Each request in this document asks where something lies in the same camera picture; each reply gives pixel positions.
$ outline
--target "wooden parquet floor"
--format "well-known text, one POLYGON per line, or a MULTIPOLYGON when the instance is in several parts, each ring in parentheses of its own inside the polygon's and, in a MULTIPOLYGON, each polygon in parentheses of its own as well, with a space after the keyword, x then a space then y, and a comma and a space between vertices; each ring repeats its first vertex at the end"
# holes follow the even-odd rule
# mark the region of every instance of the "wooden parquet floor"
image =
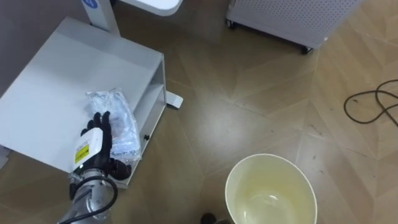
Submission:
MULTIPOLYGON (((224 0, 184 1, 165 18, 121 2, 114 9, 123 37, 165 54, 167 88, 185 101, 165 110, 113 223, 198 223, 208 211, 228 218, 226 177, 260 152, 303 170, 318 224, 398 223, 398 128, 386 116, 356 124, 343 111, 348 96, 398 77, 398 2, 364 2, 302 56, 267 34, 228 30, 224 0)), ((355 100, 348 109, 358 119, 380 111, 372 95, 355 100)), ((55 223, 70 204, 65 177, 12 154, 0 170, 1 223, 55 223)))

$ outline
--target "white trash bin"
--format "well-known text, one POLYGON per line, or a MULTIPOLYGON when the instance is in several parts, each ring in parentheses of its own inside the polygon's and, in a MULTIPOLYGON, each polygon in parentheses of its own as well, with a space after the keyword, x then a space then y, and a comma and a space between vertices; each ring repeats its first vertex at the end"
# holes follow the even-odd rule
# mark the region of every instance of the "white trash bin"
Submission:
POLYGON ((316 224, 317 201, 308 179, 290 161, 256 154, 237 163, 225 187, 235 224, 316 224))

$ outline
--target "plastic bag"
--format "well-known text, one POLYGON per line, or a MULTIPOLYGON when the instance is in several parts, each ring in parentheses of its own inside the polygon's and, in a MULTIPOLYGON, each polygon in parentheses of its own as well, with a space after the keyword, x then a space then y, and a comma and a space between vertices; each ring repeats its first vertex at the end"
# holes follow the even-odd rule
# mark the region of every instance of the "plastic bag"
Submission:
POLYGON ((91 113, 109 111, 112 127, 111 157, 126 163, 141 159, 141 145, 137 121, 119 88, 110 91, 86 93, 90 99, 91 113))

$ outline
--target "black cable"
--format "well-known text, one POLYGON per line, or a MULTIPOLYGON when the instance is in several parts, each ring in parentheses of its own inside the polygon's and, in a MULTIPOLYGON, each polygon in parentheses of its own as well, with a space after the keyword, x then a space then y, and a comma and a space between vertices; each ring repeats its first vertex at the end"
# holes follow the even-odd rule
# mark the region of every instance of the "black cable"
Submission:
POLYGON ((70 224, 70 223, 73 223, 73 222, 77 222, 79 220, 83 220, 85 218, 89 218, 89 217, 92 217, 94 215, 103 213, 103 212, 107 211, 108 209, 110 209, 112 207, 112 205, 115 203, 116 199, 118 198, 118 186, 116 186, 116 184, 111 179, 109 179, 107 177, 94 176, 94 177, 88 177, 88 178, 83 179, 81 182, 79 182, 76 185, 76 190, 75 190, 73 196, 75 196, 77 190, 81 186, 83 186, 83 184, 85 184, 85 183, 87 183, 89 181, 92 181, 92 180, 103 180, 103 181, 109 183, 112 186, 112 188, 113 188, 113 198, 112 198, 112 200, 107 205, 105 205, 103 208, 95 210, 94 212, 89 212, 89 213, 86 213, 86 214, 83 214, 83 215, 79 215, 77 217, 70 218, 68 220, 65 220, 65 221, 59 223, 59 224, 70 224))
POLYGON ((389 106, 389 107, 386 108, 386 107, 380 102, 380 99, 379 99, 379 93, 382 93, 382 94, 386 94, 386 95, 392 96, 392 97, 394 97, 395 99, 398 100, 398 96, 397 96, 397 95, 392 94, 392 93, 390 93, 390 92, 388 92, 388 91, 380 90, 380 88, 381 88, 382 86, 384 86, 385 84, 388 84, 388 83, 392 83, 392 82, 398 82, 398 80, 389 80, 389 81, 386 81, 386 82, 380 84, 380 85, 376 88, 376 90, 364 91, 364 92, 356 93, 356 94, 354 94, 354 95, 348 97, 348 98, 346 99, 346 101, 344 102, 344 112, 347 114, 347 116, 348 116, 350 119, 352 119, 353 121, 355 121, 355 122, 357 122, 357 123, 359 123, 359 124, 369 124, 369 123, 372 123, 372 122, 374 122, 375 120, 379 119, 380 116, 383 115, 383 114, 385 113, 385 114, 390 118, 390 120, 398 127, 398 122, 397 122, 397 120, 395 120, 394 117, 393 117, 393 116, 390 114, 390 112, 389 112, 389 109, 398 106, 398 103, 397 103, 397 104, 394 104, 394 105, 391 105, 391 106, 389 106), (349 102, 350 99, 354 98, 355 96, 361 96, 361 95, 365 95, 365 94, 369 94, 369 93, 374 93, 374 97, 375 97, 375 99, 376 99, 376 102, 377 102, 377 104, 380 106, 380 108, 382 109, 382 111, 381 111, 375 118, 370 119, 369 121, 359 121, 359 120, 353 118, 353 117, 348 113, 348 111, 347 111, 347 103, 349 102))

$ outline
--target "caster wheel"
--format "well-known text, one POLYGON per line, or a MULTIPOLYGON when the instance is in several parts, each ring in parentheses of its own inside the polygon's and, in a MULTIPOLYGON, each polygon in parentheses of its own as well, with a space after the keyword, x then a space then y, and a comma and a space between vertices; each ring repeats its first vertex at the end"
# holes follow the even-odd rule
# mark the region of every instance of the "caster wheel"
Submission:
POLYGON ((307 55, 307 54, 309 54, 311 51, 313 51, 313 48, 311 48, 311 47, 303 46, 303 47, 301 48, 301 54, 302 54, 302 55, 307 55))
POLYGON ((216 222, 217 218, 212 213, 206 213, 200 219, 200 224, 215 224, 216 222))
POLYGON ((226 26, 227 26, 228 28, 230 28, 230 29, 234 29, 234 28, 235 28, 235 22, 233 22, 233 21, 227 19, 227 20, 225 20, 225 23, 226 23, 226 26))

